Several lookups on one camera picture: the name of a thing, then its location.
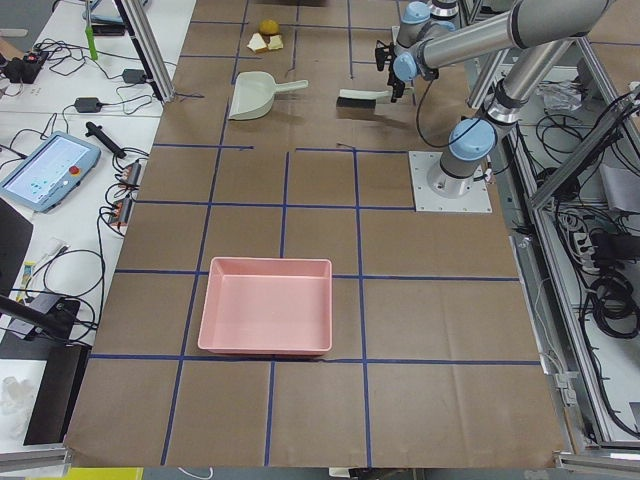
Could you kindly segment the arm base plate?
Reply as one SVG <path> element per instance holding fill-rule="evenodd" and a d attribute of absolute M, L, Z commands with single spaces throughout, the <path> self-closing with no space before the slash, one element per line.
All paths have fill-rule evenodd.
<path fill-rule="evenodd" d="M 441 152 L 408 152 L 415 211 L 490 214 L 492 206 L 481 167 L 467 179 L 453 178 L 441 169 L 441 156 Z"/>

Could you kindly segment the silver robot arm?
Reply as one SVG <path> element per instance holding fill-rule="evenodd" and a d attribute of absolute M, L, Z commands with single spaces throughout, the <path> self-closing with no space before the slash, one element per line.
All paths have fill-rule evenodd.
<path fill-rule="evenodd" d="M 456 1 L 411 1 L 400 17 L 396 44 L 408 48 L 426 37 L 453 32 L 457 15 Z"/>
<path fill-rule="evenodd" d="M 456 125 L 441 145 L 431 172 L 437 192 L 474 178 L 480 161 L 517 123 L 536 86 L 571 42 L 589 33 L 611 7 L 609 1 L 516 1 L 488 20 L 455 27 L 454 1 L 412 1 L 389 43 L 375 48 L 378 70 L 389 73 L 391 98 L 410 81 L 438 78 L 441 69 L 475 58 L 492 60 L 511 49 L 520 52 L 507 77 L 483 97 L 475 117 Z"/>

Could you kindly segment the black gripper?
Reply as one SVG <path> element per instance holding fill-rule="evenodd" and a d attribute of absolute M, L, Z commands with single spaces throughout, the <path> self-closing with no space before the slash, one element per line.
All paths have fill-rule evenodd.
<path fill-rule="evenodd" d="M 410 51 L 400 49 L 396 52 L 393 42 L 385 44 L 382 41 L 376 42 L 374 50 L 376 68 L 382 72 L 388 67 L 387 83 L 391 85 L 391 102 L 397 102 L 404 95 L 406 84 L 416 77 L 416 60 Z"/>

